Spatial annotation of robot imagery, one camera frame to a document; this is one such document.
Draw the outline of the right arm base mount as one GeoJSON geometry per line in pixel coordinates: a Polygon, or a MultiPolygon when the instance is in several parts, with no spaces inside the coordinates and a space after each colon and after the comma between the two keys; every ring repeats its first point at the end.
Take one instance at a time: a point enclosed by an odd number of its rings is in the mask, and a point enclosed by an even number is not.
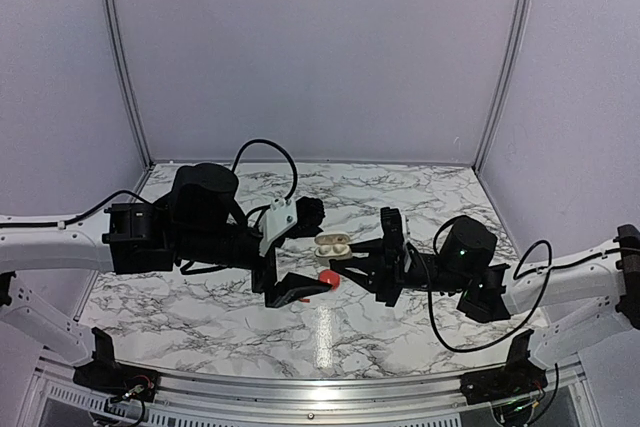
{"type": "Polygon", "coordinates": [[[468,405],[493,402],[546,388],[546,370],[532,363],[528,329],[514,337],[501,367],[468,372],[460,377],[460,392],[468,405]]]}

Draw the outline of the white earbud charging case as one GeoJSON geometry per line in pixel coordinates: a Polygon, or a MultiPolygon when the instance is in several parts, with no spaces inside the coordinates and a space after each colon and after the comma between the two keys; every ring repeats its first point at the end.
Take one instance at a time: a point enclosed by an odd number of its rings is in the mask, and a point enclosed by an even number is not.
{"type": "Polygon", "coordinates": [[[320,262],[328,263],[330,260],[345,260],[352,257],[352,252],[349,247],[351,237],[344,232],[320,233],[314,238],[314,243],[314,255],[320,262]],[[320,246],[330,246],[332,250],[328,255],[320,255],[318,253],[320,246]]]}

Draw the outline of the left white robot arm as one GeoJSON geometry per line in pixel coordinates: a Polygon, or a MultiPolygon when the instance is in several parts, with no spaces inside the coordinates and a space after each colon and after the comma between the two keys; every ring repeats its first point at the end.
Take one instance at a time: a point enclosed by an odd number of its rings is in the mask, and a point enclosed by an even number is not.
{"type": "Polygon", "coordinates": [[[154,202],[113,196],[69,219],[22,217],[1,224],[1,319],[63,357],[106,392],[125,385],[111,337],[75,324],[19,279],[21,271],[81,269],[116,275],[240,268],[269,308],[322,294],[330,284],[304,275],[277,277],[276,250],[287,238],[313,237],[324,218],[321,200],[291,194],[274,199],[256,226],[236,200],[239,179],[213,163],[183,166],[170,191],[154,202]]]}

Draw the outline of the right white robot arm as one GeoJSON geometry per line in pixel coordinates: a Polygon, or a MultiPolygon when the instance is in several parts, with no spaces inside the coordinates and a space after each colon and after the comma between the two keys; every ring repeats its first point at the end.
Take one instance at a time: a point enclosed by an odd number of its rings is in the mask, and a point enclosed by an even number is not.
{"type": "Polygon", "coordinates": [[[578,254],[516,267],[492,262],[496,236],[481,222],[461,215],[440,229],[446,238],[424,254],[408,239],[395,209],[381,215],[382,237],[348,245],[330,259],[332,271],[350,279],[387,307],[405,290],[458,296],[457,310],[480,323],[530,319],[540,307],[582,301],[577,311],[541,330],[520,324],[506,334],[517,356],[501,366],[495,385],[515,395],[562,359],[639,326],[639,232],[619,227],[612,240],[578,254]]]}

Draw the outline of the red round charging case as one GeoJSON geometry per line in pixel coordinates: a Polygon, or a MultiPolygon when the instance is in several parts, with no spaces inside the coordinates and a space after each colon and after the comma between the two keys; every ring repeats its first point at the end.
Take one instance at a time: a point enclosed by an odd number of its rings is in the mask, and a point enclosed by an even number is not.
{"type": "Polygon", "coordinates": [[[332,290],[336,290],[341,284],[340,275],[330,269],[321,271],[318,279],[323,283],[329,284],[332,290]]]}

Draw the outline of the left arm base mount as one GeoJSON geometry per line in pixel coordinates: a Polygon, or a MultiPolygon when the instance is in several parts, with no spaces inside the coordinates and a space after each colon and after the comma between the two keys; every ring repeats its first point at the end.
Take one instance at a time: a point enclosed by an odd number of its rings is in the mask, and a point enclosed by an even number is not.
{"type": "Polygon", "coordinates": [[[132,391],[131,397],[152,402],[156,395],[159,372],[117,361],[111,336],[97,327],[93,327],[91,333],[94,340],[91,359],[74,368],[73,382],[111,394],[119,401],[127,399],[126,393],[132,391]]]}

